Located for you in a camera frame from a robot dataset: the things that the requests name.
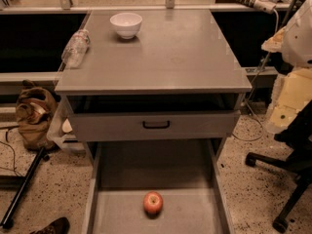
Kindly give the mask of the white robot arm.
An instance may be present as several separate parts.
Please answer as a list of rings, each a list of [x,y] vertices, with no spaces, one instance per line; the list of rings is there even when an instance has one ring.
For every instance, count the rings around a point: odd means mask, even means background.
[[[293,66],[289,74],[277,76],[266,114],[266,130],[278,134],[312,100],[312,0],[305,0],[261,49],[281,53],[283,61]]]

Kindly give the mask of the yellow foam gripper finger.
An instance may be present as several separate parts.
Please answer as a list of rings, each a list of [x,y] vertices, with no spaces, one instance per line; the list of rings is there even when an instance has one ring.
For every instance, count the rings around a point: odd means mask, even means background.
[[[266,112],[266,131],[279,134],[285,130],[311,100],[311,68],[296,68],[288,75],[279,74]]]

